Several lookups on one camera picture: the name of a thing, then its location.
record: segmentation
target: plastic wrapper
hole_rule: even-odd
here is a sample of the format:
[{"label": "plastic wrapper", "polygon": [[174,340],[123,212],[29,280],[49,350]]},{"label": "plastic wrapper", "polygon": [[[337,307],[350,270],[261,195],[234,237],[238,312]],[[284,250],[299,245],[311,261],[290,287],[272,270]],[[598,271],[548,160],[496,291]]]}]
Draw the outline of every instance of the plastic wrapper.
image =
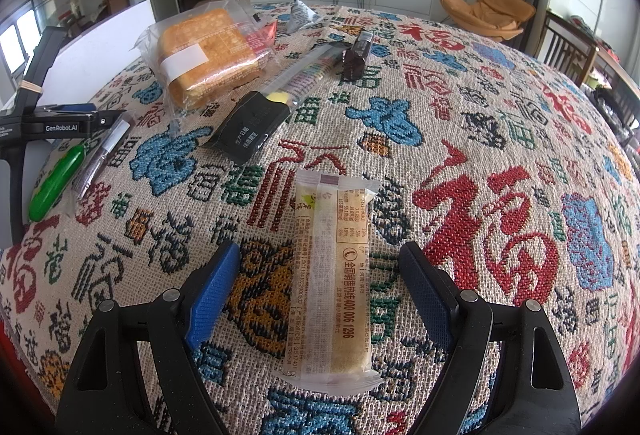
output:
[{"label": "plastic wrapper", "polygon": [[248,92],[206,142],[222,150],[237,164],[244,164],[287,119],[306,95],[317,87],[342,59],[348,47],[324,43],[311,50],[260,88]]},{"label": "plastic wrapper", "polygon": [[113,123],[113,126],[105,133],[102,142],[94,149],[71,184],[66,200],[66,212],[69,216],[76,214],[79,204],[102,174],[102,170],[111,160],[122,141],[127,138],[131,130],[136,126],[136,115],[132,112],[123,112]]},{"label": "plastic wrapper", "polygon": [[265,25],[261,28],[260,32],[262,33],[262,39],[264,43],[269,47],[273,47],[276,43],[276,30],[278,28],[278,22],[275,20],[270,24]]},{"label": "plastic wrapper", "polygon": [[136,47],[167,89],[169,107],[178,108],[174,115],[264,74],[273,50],[248,10],[245,1],[209,2],[140,35]]},{"label": "plastic wrapper", "polygon": [[354,395],[383,380],[371,367],[367,204],[380,183],[298,170],[289,333],[278,376]]},{"label": "plastic wrapper", "polygon": [[287,22],[287,34],[293,34],[297,30],[317,24],[323,18],[324,16],[317,14],[301,0],[293,0],[291,3],[291,15]]}]

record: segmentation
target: orange chair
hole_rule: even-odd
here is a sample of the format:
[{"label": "orange chair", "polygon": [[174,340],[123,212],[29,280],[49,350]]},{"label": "orange chair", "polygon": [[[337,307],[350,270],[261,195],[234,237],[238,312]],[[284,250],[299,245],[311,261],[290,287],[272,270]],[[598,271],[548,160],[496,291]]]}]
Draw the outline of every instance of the orange chair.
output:
[{"label": "orange chair", "polygon": [[440,0],[440,3],[460,27],[495,41],[515,38],[524,31],[520,24],[536,14],[536,8],[524,0],[478,0],[471,5],[464,0]]}]

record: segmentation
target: living room window frame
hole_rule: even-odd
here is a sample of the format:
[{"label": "living room window frame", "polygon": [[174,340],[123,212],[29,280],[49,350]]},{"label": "living room window frame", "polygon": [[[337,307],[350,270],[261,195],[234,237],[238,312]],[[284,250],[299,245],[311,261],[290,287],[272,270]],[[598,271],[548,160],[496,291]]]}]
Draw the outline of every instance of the living room window frame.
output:
[{"label": "living room window frame", "polygon": [[[20,49],[22,51],[23,62],[14,72],[11,72],[11,69],[9,68],[6,58],[4,57],[4,51],[2,51],[2,54],[0,54],[0,56],[2,57],[2,63],[4,65],[4,68],[6,69],[9,77],[12,79],[14,83],[14,91],[17,87],[17,84],[22,79],[22,75],[24,75],[24,70],[29,63],[29,58],[30,58],[30,56],[27,54],[27,51],[24,47],[24,43],[22,42],[22,37],[20,36],[20,29],[18,28],[18,20],[23,15],[27,14],[29,11],[33,11],[34,16],[36,15],[36,8],[39,8],[40,6],[37,6],[35,1],[36,0],[27,0],[23,5],[20,6],[20,8],[18,8],[16,11],[14,11],[10,16],[5,18],[0,23],[0,35],[4,33],[7,29],[9,29],[12,25],[15,27],[15,31],[18,36],[18,43],[20,44]],[[39,33],[42,34],[43,29],[40,27],[40,22],[38,21],[37,17],[35,21],[36,21],[36,25],[38,26]]]}]

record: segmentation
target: tablecloth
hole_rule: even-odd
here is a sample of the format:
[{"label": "tablecloth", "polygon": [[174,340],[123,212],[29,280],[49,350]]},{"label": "tablecloth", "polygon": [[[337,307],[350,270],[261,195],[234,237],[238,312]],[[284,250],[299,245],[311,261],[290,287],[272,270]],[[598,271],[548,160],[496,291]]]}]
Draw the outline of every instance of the tablecloth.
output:
[{"label": "tablecloth", "polygon": [[[445,25],[324,6],[322,22],[288,36],[287,5],[256,7],[278,20],[282,67],[315,43],[375,31],[363,78],[347,82],[337,69],[245,166],[202,145],[260,79],[201,108],[176,138],[141,60],[94,97],[135,111],[138,126],[78,209],[69,216],[63,200],[0,261],[2,319],[50,407],[101,300],[150,301],[231,239],[241,271],[194,354],[230,432],[405,433],[445,357],[399,277],[399,247],[415,240],[460,288],[543,304],[586,421],[640,339],[640,187],[590,102],[538,61]],[[73,144],[57,145],[43,173]],[[381,182],[370,209],[370,310],[384,383],[369,393],[308,393],[272,373],[286,344],[300,169]],[[171,431],[147,343],[140,354],[156,422]],[[486,409],[497,354],[492,346],[466,430]]]}]

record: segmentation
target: blue gripper pad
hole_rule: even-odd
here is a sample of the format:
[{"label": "blue gripper pad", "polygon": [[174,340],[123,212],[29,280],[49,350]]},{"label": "blue gripper pad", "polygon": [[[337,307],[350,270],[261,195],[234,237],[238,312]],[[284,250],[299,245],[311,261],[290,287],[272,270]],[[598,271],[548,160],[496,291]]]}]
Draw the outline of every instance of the blue gripper pad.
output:
[{"label": "blue gripper pad", "polygon": [[199,349],[200,344],[209,339],[236,276],[238,276],[240,248],[236,243],[223,243],[213,258],[218,257],[218,263],[210,272],[207,281],[202,284],[200,294],[193,299],[191,305],[190,322],[186,336],[184,336],[191,351]]},{"label": "blue gripper pad", "polygon": [[94,112],[95,105],[92,103],[78,103],[75,105],[58,105],[53,107],[57,112]]},{"label": "blue gripper pad", "polygon": [[398,266],[429,339],[446,352],[452,351],[456,342],[452,327],[458,316],[458,302],[442,278],[449,275],[441,275],[444,271],[433,267],[414,241],[400,248]]}]

